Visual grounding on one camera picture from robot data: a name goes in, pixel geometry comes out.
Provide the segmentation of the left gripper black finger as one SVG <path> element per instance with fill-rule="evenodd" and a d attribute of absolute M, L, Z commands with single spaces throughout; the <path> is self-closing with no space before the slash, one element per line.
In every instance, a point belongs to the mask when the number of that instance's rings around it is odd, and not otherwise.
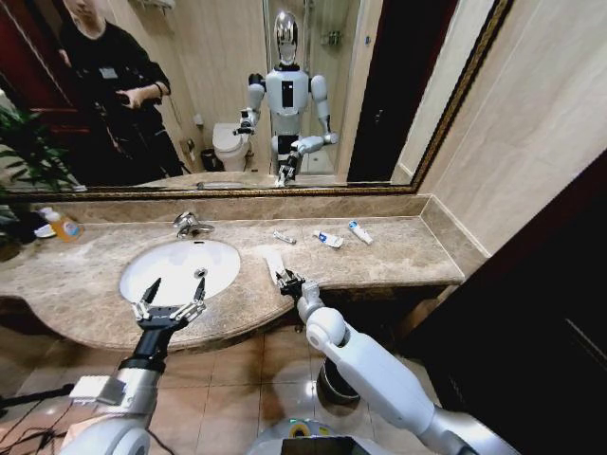
<path fill-rule="evenodd" d="M 149 320 L 151 318 L 150 306 L 156 297 L 160 284 L 161 278 L 157 278 L 149 287 L 146 288 L 139 301 L 132 303 L 132 309 L 136 321 Z"/>
<path fill-rule="evenodd" d="M 180 306 L 173 312 L 173 320 L 186 320 L 187 322 L 192 322 L 193 320 L 197 319 L 206 309 L 206 305 L 204 303 L 206 294 L 205 288 L 206 278 L 201 276 L 199 283 L 195 288 L 192 300 L 189 303 Z"/>

